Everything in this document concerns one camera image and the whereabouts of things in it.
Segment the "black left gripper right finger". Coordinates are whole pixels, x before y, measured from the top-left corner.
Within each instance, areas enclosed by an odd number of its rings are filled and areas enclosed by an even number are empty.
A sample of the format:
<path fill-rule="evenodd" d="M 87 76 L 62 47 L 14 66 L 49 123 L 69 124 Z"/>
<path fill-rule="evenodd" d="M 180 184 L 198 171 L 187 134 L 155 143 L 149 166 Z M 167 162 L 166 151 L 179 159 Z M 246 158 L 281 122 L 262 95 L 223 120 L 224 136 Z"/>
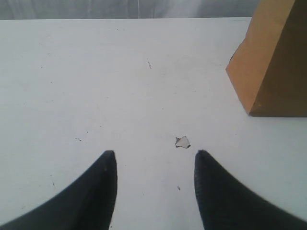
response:
<path fill-rule="evenodd" d="M 194 189 L 206 230 L 305 230 L 307 223 L 266 201 L 230 174 L 213 156 L 195 156 Z"/>

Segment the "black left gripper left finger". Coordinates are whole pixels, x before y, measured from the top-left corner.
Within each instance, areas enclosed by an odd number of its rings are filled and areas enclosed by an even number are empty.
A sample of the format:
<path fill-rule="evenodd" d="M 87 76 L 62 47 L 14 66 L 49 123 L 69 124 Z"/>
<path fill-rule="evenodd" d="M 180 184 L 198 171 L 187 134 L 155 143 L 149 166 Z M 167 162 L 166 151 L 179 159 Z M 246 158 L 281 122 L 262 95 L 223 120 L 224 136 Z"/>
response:
<path fill-rule="evenodd" d="M 72 184 L 2 230 L 107 230 L 118 191 L 115 153 L 107 150 Z"/>

